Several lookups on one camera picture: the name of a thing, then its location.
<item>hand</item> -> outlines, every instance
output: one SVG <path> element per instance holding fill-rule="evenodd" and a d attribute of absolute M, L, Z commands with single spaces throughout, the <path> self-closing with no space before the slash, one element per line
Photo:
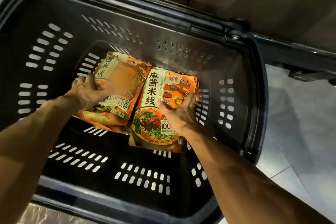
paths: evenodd
<path fill-rule="evenodd" d="M 85 111 L 111 95 L 110 89 L 97 90 L 91 73 L 85 78 L 80 76 L 72 82 L 71 90 L 64 96 L 74 97 L 80 103 L 80 111 Z"/>
<path fill-rule="evenodd" d="M 195 117 L 194 103 L 196 95 L 189 94 L 184 102 L 175 110 L 170 109 L 165 103 L 157 105 L 160 111 L 167 117 L 172 128 L 181 136 L 187 137 L 189 131 L 203 131 L 204 128 L 197 122 Z"/>

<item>orange food package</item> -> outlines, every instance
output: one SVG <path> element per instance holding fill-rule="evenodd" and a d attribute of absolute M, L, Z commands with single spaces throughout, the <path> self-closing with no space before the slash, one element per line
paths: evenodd
<path fill-rule="evenodd" d="M 199 92 L 195 76 L 154 68 L 150 71 L 131 124 L 129 145 L 152 150 L 186 152 L 187 141 L 158 109 L 159 101 L 176 109 L 190 93 Z"/>
<path fill-rule="evenodd" d="M 98 90 L 110 88 L 113 94 L 76 116 L 96 128 L 123 132 L 151 68 L 132 56 L 108 52 L 94 72 L 94 81 Z"/>

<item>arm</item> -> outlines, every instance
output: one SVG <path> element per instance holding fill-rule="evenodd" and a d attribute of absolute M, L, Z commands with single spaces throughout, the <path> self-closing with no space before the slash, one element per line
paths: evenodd
<path fill-rule="evenodd" d="M 254 165 L 207 136 L 195 119 L 195 95 L 175 110 L 159 108 L 192 146 L 229 224 L 332 224 L 327 218 L 275 184 Z"/>
<path fill-rule="evenodd" d="M 14 224 L 37 187 L 49 152 L 69 118 L 106 97 L 90 74 L 80 77 L 64 96 L 45 102 L 38 111 L 0 133 L 0 220 Z"/>

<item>black plastic basket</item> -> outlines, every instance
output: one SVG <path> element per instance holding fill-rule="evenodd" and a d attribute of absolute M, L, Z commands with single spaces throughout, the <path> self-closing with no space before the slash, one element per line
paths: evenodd
<path fill-rule="evenodd" d="M 0 0 L 1 129 L 64 94 L 107 51 L 196 75 L 196 115 L 256 163 L 267 114 L 263 62 L 239 25 L 162 0 Z M 194 151 L 128 146 L 71 118 L 33 200 L 104 223 L 215 223 L 221 211 Z"/>

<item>price label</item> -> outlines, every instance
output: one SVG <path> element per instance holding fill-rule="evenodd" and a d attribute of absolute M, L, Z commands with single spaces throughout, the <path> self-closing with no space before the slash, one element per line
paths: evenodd
<path fill-rule="evenodd" d="M 179 134 L 172 129 L 168 120 L 161 120 L 161 134 L 166 134 L 167 136 L 179 136 Z"/>

